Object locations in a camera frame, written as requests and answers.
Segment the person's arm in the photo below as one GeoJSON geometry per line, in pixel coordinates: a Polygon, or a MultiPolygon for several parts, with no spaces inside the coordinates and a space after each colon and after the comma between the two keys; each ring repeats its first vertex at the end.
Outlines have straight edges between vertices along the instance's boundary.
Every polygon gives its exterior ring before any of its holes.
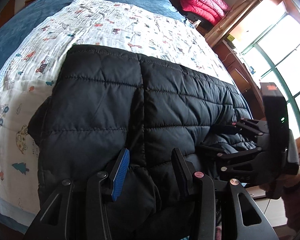
{"type": "Polygon", "coordinates": [[[297,232],[300,229],[300,171],[298,175],[286,179],[284,186],[282,199],[287,225],[297,232]]]}

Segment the jacket sleeve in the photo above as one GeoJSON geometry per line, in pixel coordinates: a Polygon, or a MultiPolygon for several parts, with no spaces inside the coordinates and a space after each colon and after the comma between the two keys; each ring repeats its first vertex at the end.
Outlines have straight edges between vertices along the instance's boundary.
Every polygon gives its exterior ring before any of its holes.
{"type": "Polygon", "coordinates": [[[296,232],[300,229],[300,182],[293,188],[286,188],[282,195],[287,225],[296,232]]]}

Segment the curtain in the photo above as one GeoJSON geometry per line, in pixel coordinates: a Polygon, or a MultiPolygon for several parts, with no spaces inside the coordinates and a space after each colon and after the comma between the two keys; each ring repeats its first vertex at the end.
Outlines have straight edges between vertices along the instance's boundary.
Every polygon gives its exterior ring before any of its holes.
{"type": "Polygon", "coordinates": [[[206,42],[214,47],[243,16],[251,11],[261,0],[237,0],[230,12],[205,35],[206,42]]]}

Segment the quilted jacket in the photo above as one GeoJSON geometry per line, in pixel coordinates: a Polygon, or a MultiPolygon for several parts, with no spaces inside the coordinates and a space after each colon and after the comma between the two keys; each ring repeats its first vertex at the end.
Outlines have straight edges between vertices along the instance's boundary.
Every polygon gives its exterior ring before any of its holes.
{"type": "Polygon", "coordinates": [[[154,57],[74,45],[29,123],[40,148],[40,203],[63,179],[87,180],[136,140],[121,195],[107,204],[112,237],[181,239],[189,235],[194,204],[179,201],[171,151],[179,147],[197,170],[216,177],[195,146],[254,148],[240,135],[209,132],[241,117],[249,114],[233,85],[154,57]]]}

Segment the metal screw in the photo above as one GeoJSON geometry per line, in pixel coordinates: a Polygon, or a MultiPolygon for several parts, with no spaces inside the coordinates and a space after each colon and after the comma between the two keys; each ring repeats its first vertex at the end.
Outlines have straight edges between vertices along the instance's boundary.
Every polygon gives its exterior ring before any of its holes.
{"type": "Polygon", "coordinates": [[[64,179],[63,181],[62,181],[62,185],[63,186],[68,186],[68,185],[70,185],[71,184],[71,180],[69,180],[69,179],[64,179]]]}
{"type": "Polygon", "coordinates": [[[204,174],[201,172],[201,171],[196,171],[194,173],[194,175],[197,177],[197,178],[203,178],[204,174]]]}
{"type": "Polygon", "coordinates": [[[231,179],[230,183],[234,186],[237,186],[239,184],[239,181],[237,179],[231,179]]]}
{"type": "Polygon", "coordinates": [[[107,176],[107,173],[105,171],[99,171],[97,173],[98,178],[104,178],[105,176],[107,176]]]}

